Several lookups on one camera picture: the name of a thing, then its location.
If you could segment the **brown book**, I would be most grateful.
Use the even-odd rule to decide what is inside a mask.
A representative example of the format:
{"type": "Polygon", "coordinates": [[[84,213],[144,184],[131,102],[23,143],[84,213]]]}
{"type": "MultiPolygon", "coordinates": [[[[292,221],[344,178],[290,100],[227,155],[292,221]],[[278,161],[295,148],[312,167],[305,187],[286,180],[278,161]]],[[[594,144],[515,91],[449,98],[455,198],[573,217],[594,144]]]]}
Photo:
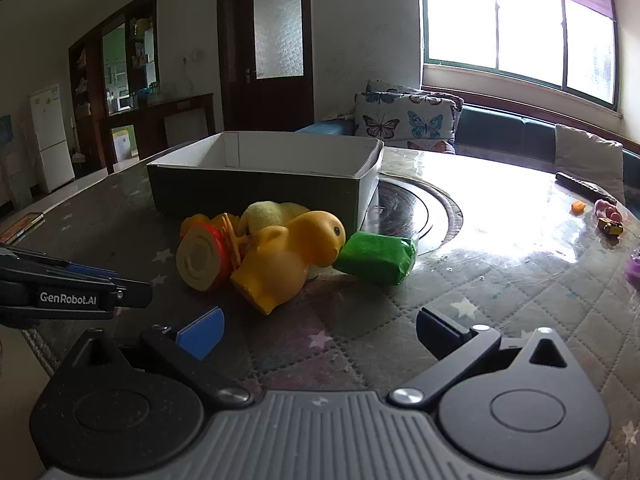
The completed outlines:
{"type": "Polygon", "coordinates": [[[29,212],[28,214],[25,214],[20,220],[14,222],[12,226],[9,226],[0,234],[0,243],[2,245],[13,244],[26,232],[35,226],[38,226],[43,218],[43,212],[29,212]]]}

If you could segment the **dark wooden cabinet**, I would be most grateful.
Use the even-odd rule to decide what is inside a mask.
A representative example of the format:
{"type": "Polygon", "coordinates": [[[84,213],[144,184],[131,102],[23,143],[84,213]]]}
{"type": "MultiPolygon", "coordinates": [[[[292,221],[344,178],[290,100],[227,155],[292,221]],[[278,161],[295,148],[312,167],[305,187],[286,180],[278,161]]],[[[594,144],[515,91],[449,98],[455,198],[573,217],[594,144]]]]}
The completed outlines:
{"type": "Polygon", "coordinates": [[[89,171],[116,162],[108,118],[136,107],[157,69],[157,0],[134,0],[99,22],[68,49],[75,152],[89,171]]]}

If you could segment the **yellow toy truck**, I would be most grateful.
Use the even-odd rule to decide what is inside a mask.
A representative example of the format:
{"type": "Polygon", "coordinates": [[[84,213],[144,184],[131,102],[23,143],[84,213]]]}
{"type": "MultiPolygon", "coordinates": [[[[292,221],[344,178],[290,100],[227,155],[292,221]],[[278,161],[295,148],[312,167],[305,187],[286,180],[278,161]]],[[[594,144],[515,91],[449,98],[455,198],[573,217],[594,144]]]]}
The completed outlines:
{"type": "Polygon", "coordinates": [[[598,218],[598,229],[608,237],[619,237],[624,232],[623,223],[606,217],[598,218]]]}

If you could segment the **open cardboard box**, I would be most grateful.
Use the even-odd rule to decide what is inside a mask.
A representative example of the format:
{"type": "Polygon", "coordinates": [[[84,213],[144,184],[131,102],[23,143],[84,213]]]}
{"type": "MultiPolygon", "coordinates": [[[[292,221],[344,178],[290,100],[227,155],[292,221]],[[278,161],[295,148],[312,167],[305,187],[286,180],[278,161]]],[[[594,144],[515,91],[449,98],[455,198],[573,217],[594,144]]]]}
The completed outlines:
{"type": "Polygon", "coordinates": [[[362,136],[226,131],[146,165],[156,210],[184,220],[240,216],[251,204],[296,203],[360,229],[378,188],[384,144],[362,136]]]}

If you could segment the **dark wooden console table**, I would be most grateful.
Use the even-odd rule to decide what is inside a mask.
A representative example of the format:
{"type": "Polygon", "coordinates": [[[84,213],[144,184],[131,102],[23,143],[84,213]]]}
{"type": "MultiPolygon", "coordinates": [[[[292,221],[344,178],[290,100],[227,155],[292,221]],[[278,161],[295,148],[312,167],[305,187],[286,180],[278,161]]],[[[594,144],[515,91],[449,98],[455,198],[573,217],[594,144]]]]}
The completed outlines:
{"type": "Polygon", "coordinates": [[[102,167],[112,174],[117,162],[112,129],[133,126],[139,156],[145,159],[169,148],[166,119],[191,112],[204,114],[204,136],[216,132],[213,93],[150,104],[99,119],[96,124],[99,131],[99,147],[102,148],[102,167]]]}

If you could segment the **yellow red spool toy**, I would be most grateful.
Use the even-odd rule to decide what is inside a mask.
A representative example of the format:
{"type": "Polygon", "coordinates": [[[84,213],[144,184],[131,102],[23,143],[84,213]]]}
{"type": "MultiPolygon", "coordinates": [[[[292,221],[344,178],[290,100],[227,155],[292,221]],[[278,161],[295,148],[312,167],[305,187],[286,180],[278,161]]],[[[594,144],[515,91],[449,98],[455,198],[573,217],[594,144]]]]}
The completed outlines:
{"type": "Polygon", "coordinates": [[[207,292],[228,281],[232,272],[230,248],[224,240],[187,238],[176,253],[180,278],[199,292],[207,292]]]}

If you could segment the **dark wooden door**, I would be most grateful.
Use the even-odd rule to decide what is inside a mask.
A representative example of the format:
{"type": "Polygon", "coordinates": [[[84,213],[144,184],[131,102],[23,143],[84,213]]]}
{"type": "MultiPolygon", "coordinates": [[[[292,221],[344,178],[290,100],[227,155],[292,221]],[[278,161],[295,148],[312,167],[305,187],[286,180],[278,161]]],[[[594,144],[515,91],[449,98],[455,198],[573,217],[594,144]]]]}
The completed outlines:
{"type": "Polygon", "coordinates": [[[314,121],[310,0],[217,0],[224,128],[296,131],[314,121]]]}

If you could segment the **small orange toy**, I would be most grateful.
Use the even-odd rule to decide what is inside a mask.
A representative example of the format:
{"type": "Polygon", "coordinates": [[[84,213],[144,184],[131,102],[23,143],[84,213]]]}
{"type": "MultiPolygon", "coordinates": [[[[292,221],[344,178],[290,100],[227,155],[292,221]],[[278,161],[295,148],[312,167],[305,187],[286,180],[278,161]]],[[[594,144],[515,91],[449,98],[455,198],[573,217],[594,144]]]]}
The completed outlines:
{"type": "Polygon", "coordinates": [[[576,202],[572,203],[572,213],[573,214],[582,214],[586,209],[586,204],[581,202],[580,200],[576,200],[576,202]]]}

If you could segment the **yellow plush duck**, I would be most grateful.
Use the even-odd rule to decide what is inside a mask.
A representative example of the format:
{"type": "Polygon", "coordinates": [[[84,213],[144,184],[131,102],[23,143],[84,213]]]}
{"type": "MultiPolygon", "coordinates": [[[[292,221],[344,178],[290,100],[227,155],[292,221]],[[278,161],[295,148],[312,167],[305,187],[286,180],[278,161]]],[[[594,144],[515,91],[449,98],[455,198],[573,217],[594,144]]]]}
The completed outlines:
{"type": "Polygon", "coordinates": [[[296,203],[275,203],[264,200],[248,206],[243,212],[236,232],[240,235],[255,234],[267,226],[285,226],[309,209],[296,203]]]}

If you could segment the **grey cushion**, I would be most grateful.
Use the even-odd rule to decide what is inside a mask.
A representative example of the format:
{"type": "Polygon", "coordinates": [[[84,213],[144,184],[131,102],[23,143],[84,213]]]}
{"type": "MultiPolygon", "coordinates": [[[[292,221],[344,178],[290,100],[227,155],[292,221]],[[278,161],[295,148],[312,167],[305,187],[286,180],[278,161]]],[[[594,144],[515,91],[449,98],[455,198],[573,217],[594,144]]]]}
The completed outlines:
{"type": "Polygon", "coordinates": [[[555,126],[554,170],[599,185],[623,205],[623,145],[563,125],[555,126]]]}

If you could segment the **blue sofa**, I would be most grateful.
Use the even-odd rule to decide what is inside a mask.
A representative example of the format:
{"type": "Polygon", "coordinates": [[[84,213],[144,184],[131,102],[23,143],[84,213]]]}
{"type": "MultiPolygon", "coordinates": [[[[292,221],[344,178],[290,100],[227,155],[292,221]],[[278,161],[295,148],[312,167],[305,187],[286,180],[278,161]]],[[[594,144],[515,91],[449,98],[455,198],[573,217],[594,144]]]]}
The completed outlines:
{"type": "MultiPolygon", "coordinates": [[[[297,132],[353,136],[354,128],[352,119],[337,118],[297,132]]],[[[548,172],[554,169],[555,126],[551,122],[465,105],[451,144],[459,155],[548,172]]],[[[639,154],[623,150],[623,161],[624,185],[638,190],[639,154]]]]}

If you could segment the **orange rubber duck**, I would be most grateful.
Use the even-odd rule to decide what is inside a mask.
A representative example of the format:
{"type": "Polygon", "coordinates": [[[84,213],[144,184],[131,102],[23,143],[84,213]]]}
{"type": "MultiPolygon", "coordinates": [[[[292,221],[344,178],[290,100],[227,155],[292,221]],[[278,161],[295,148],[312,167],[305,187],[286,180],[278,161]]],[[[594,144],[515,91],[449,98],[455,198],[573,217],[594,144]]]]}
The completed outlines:
{"type": "Polygon", "coordinates": [[[252,235],[235,237],[240,256],[230,281],[265,315],[294,298],[307,281],[309,269],[327,268],[346,242],[339,218],[313,210],[284,226],[266,226],[252,235]]]}

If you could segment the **purple pink toy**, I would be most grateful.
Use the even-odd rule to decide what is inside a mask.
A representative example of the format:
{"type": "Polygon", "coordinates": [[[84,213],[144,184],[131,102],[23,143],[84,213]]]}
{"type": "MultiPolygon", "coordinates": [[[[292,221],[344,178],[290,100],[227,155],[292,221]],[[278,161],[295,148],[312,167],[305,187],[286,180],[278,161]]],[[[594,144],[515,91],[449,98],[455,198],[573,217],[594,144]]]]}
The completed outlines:
{"type": "Polygon", "coordinates": [[[625,268],[626,281],[634,289],[640,289],[640,256],[631,256],[625,268]]]}

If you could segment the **grey quilted table cover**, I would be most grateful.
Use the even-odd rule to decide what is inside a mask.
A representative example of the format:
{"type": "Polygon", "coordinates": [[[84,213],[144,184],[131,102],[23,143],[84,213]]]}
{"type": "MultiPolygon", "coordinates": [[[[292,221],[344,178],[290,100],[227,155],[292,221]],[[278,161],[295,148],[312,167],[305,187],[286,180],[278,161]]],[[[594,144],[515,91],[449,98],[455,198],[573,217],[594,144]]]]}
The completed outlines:
{"type": "Polygon", "coordinates": [[[397,286],[326,271],[270,315],[232,287],[202,295],[183,284],[175,265],[178,223],[157,212],[143,165],[51,209],[20,246],[151,283],[148,308],[106,323],[118,338],[220,307],[226,330],[208,362],[256,391],[393,388],[433,363],[414,328],[425,307],[509,337],[552,327],[611,415],[598,474],[637,478],[639,296],[625,268],[639,244],[638,216],[626,214],[623,235],[610,242],[593,214],[570,213],[572,196],[545,172],[399,150],[385,153],[383,171],[443,192],[457,206],[456,235],[420,255],[397,286]]]}

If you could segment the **black remote control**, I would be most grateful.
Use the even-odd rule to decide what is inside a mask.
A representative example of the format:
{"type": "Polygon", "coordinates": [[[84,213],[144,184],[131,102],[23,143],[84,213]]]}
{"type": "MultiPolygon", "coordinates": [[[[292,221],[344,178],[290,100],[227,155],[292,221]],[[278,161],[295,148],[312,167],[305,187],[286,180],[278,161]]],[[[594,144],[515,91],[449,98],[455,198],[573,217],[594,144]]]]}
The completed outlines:
{"type": "Polygon", "coordinates": [[[555,174],[555,182],[561,185],[562,188],[566,188],[590,202],[596,202],[603,198],[602,192],[594,184],[579,180],[569,174],[564,174],[564,172],[555,174]]]}

